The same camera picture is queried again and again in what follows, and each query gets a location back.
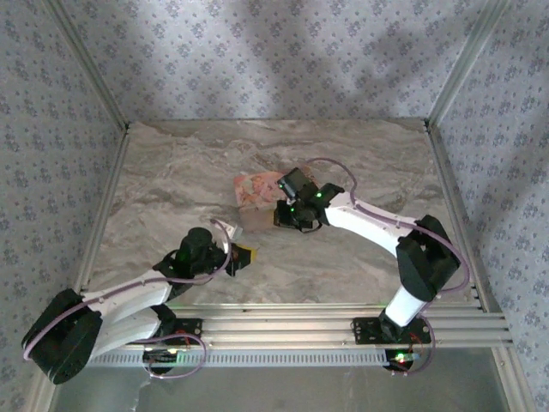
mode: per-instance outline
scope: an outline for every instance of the enclosure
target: enclosure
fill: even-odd
[[[2,5],[3,410],[549,407],[546,2]],[[139,276],[211,217],[239,224],[235,177],[315,157],[348,166],[364,202],[435,215],[468,260],[469,285],[425,311],[424,375],[355,345],[349,322],[400,279],[375,241],[334,227],[244,231],[255,262],[171,302],[228,359],[193,377],[150,380],[136,345],[57,389],[22,363],[58,291]],[[254,351],[269,357],[236,358]]]

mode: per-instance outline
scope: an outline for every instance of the marble surface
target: marble surface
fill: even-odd
[[[238,222],[234,176],[291,167],[311,157],[343,161],[358,198],[399,215],[435,215],[453,239],[448,210],[419,120],[178,121],[133,124],[89,288],[139,276],[208,219]],[[313,165],[321,184],[350,187],[337,166]],[[236,278],[193,287],[181,303],[387,303],[400,285],[395,259],[341,229],[304,235],[244,233],[257,259]],[[458,271],[450,280],[462,279]],[[471,299],[469,291],[445,297]]]

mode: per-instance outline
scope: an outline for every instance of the robotic arm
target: robotic arm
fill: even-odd
[[[78,374],[95,356],[130,342],[176,332],[169,300],[193,284],[204,284],[226,271],[250,264],[255,251],[231,242],[238,229],[214,221],[224,232],[222,248],[210,231],[192,228],[179,249],[168,253],[138,278],[98,292],[65,289],[55,296],[22,341],[24,358],[32,359],[54,384]]]
[[[311,228],[316,221],[317,228],[340,227],[377,243],[396,257],[401,286],[379,318],[386,341],[399,342],[406,327],[460,267],[452,251],[425,234],[434,233],[449,243],[440,221],[430,215],[417,221],[356,200],[337,185],[328,183],[319,189],[297,167],[278,184],[288,201],[278,202],[275,225],[315,230]]]
[[[404,342],[416,316],[460,266],[456,255],[440,242],[453,247],[440,222],[429,215],[416,221],[391,214],[330,183],[319,189],[298,168],[278,183],[287,201],[277,203],[276,226],[302,232],[322,225],[340,227],[396,257],[401,286],[375,322],[367,319],[365,329],[368,343]],[[207,229],[195,227],[179,249],[133,281],[99,292],[59,293],[23,338],[25,359],[32,359],[57,385],[78,374],[95,356],[129,342],[178,333],[175,315],[164,305],[167,301],[193,284],[209,282],[218,271],[235,276],[255,257],[251,249],[232,243],[239,234],[235,227],[214,223],[226,236],[222,247]],[[196,278],[200,274],[208,275]]]

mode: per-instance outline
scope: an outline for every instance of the small box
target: small box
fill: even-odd
[[[309,167],[300,169],[305,176],[316,183]],[[276,182],[291,170],[292,168],[288,168],[279,172],[264,172],[234,178],[241,225],[246,232],[259,232],[275,227],[276,203],[279,200],[286,200],[286,195]]]

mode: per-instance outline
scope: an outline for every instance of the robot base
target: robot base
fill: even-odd
[[[190,333],[198,337],[202,336],[202,319],[199,318],[176,318],[172,330],[169,330],[166,334],[172,333]],[[174,338],[166,339],[162,345],[170,347],[183,347],[187,346],[198,346],[198,342],[193,339],[185,338]],[[171,352],[169,348],[157,348],[153,350],[146,350],[143,353],[143,363],[175,363],[178,355],[177,353]],[[157,375],[163,375],[172,370],[172,367],[151,367],[151,372],[156,373]]]
[[[416,344],[418,340],[422,344],[431,343],[431,334],[425,321],[414,318],[408,326],[402,329],[398,338],[389,337],[382,330],[380,318],[354,318],[352,323],[354,342],[357,345],[381,345],[387,343]]]

